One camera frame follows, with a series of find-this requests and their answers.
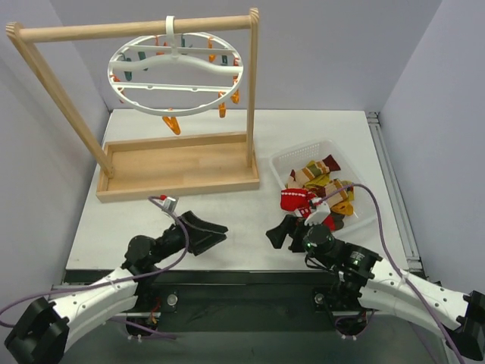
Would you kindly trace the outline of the maroon striped beige sock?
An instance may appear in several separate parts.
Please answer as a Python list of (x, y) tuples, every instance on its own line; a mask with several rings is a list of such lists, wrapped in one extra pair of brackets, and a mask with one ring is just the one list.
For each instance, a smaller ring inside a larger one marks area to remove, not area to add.
[(324, 186), (324, 196), (329, 207), (341, 202), (351, 202), (355, 199), (352, 182), (349, 180), (333, 179)]

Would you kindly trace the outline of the red white patterned sock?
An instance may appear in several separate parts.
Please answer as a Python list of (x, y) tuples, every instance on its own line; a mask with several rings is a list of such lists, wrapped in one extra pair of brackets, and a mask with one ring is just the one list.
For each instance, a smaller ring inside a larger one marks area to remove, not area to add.
[(311, 201), (317, 196), (302, 188), (288, 188), (280, 192), (280, 207), (286, 212), (307, 218), (311, 214)]

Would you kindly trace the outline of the white round clip hanger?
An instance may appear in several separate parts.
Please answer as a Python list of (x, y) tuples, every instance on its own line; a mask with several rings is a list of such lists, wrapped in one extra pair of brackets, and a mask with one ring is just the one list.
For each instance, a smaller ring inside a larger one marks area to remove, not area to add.
[(165, 28), (122, 45), (108, 62), (108, 82), (125, 105), (149, 115), (176, 118), (239, 101), (245, 66), (237, 49), (212, 33)]

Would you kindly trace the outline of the orange clothes peg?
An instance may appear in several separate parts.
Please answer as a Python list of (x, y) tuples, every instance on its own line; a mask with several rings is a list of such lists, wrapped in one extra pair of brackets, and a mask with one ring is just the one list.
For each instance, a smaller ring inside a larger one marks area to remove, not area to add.
[(162, 120), (175, 135), (180, 135), (181, 133), (180, 125), (175, 116), (165, 115), (162, 117)]

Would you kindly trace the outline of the dark brown sock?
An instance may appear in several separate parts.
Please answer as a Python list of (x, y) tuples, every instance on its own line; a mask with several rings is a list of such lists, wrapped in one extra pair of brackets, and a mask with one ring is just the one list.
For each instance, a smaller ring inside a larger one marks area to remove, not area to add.
[(343, 229), (345, 226), (343, 221), (344, 218), (345, 218), (345, 215), (341, 215), (341, 214), (330, 215), (330, 230), (339, 231)]

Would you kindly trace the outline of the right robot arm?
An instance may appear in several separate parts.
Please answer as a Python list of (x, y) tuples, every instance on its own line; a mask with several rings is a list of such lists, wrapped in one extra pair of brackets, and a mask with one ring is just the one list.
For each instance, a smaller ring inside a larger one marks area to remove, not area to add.
[(484, 295), (449, 290), (400, 268), (363, 246), (335, 238), (324, 224), (307, 226), (287, 215), (266, 233), (273, 248), (291, 237), (291, 250), (337, 277), (333, 297), (344, 309), (357, 305), (404, 319), (447, 341), (467, 359), (484, 359)]

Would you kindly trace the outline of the bright yellow cloth sock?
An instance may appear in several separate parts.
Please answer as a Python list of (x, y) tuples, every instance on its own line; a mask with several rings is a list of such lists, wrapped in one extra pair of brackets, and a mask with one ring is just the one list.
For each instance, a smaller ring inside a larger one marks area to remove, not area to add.
[(344, 216), (352, 216), (354, 214), (354, 207), (350, 201), (342, 201), (338, 202), (336, 205), (331, 206), (330, 210), (332, 213), (344, 215)]

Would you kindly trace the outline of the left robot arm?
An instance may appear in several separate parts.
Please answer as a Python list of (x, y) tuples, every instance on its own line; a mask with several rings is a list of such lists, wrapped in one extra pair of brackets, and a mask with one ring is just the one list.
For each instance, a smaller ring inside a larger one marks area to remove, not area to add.
[(175, 218), (158, 237), (133, 237), (124, 263), (94, 284), (65, 295), (34, 300), (11, 329), (5, 347), (18, 363), (59, 363), (80, 338), (112, 317), (151, 308), (157, 264), (179, 253), (200, 255), (227, 238), (227, 227), (191, 211)]

